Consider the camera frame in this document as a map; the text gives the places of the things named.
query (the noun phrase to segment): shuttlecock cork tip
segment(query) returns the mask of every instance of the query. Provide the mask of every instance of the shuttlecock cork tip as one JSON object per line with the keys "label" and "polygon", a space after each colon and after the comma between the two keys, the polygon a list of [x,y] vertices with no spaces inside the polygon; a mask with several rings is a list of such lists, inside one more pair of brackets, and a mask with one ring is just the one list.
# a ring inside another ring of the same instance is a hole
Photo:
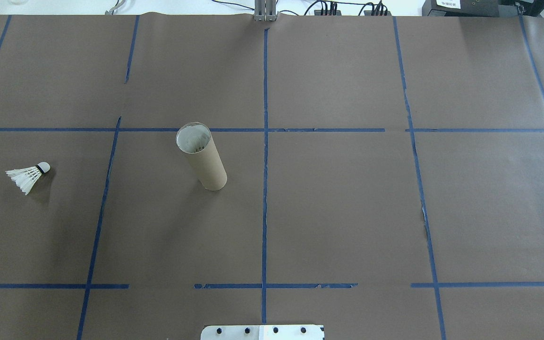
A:
{"label": "shuttlecock cork tip", "polygon": [[47,162],[41,162],[37,164],[37,168],[39,168],[44,174],[50,170],[50,165]]}

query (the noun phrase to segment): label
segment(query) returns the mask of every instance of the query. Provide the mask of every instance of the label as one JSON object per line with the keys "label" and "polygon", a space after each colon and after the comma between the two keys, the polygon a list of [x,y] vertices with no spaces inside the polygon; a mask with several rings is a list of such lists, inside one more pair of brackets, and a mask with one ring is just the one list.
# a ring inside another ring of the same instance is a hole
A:
{"label": "label", "polygon": [[460,0],[436,0],[436,5],[450,9],[460,9]]}

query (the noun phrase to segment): metal plate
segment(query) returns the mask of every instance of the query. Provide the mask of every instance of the metal plate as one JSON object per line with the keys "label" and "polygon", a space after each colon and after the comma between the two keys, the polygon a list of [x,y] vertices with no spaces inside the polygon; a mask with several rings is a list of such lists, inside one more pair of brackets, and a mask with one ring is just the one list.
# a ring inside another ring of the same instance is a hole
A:
{"label": "metal plate", "polygon": [[324,340],[324,325],[207,326],[201,340]]}

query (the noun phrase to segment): cardboard tube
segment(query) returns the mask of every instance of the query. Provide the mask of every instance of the cardboard tube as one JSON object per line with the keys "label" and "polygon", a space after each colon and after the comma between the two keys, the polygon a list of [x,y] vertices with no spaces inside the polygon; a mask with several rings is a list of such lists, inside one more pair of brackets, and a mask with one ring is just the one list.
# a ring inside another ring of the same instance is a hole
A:
{"label": "cardboard tube", "polygon": [[228,176],[224,164],[205,124],[192,122],[184,125],[175,136],[175,143],[205,189],[216,191],[226,185]]}

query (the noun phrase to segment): shuttlecock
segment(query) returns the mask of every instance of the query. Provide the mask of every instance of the shuttlecock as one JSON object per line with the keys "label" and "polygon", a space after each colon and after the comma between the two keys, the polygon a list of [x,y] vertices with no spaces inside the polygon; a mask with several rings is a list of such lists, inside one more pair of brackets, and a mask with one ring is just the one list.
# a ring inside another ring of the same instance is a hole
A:
{"label": "shuttlecock", "polygon": [[19,170],[8,170],[6,174],[11,177],[11,180],[24,192],[24,196],[33,189],[35,182],[50,170],[50,165],[46,162],[41,162],[36,166]]}

